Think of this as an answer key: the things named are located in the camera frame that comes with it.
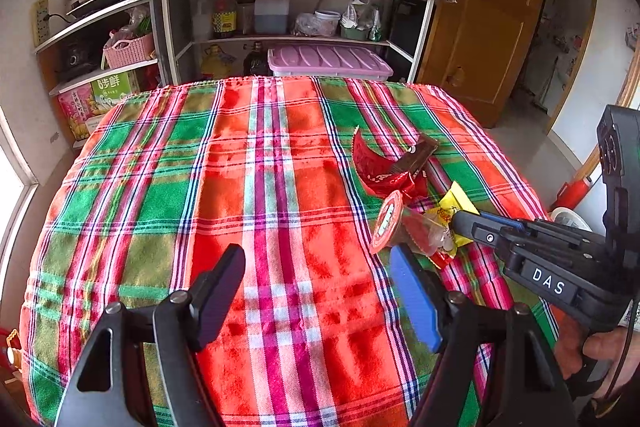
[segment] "pink lid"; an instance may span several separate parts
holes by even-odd
[[[338,76],[391,76],[394,72],[372,51],[359,46],[287,44],[269,50],[274,73],[327,74]]]

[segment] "pink basket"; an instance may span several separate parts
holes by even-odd
[[[122,39],[116,42],[111,48],[104,48],[104,56],[107,58],[110,68],[121,68],[149,60],[149,55],[153,53],[156,45],[153,33],[127,41]]]

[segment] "electrical outlet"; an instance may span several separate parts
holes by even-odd
[[[31,5],[31,33],[33,35],[33,46],[37,48],[44,41],[49,39],[49,0],[37,0]]]

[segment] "window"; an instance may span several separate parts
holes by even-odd
[[[37,188],[0,108],[0,296],[17,225]]]

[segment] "human hand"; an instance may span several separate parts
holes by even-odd
[[[582,368],[582,356],[580,347],[586,357],[594,360],[612,360],[613,364],[607,373],[600,388],[593,395],[594,398],[602,398],[609,389],[616,366],[620,360],[622,349],[625,345],[626,328],[616,328],[608,333],[594,333],[586,341],[586,331],[574,319],[565,315],[560,322],[560,333],[554,348],[554,354],[565,380]],[[615,393],[625,385],[636,372],[640,364],[640,333],[634,332],[625,363],[618,376]]]

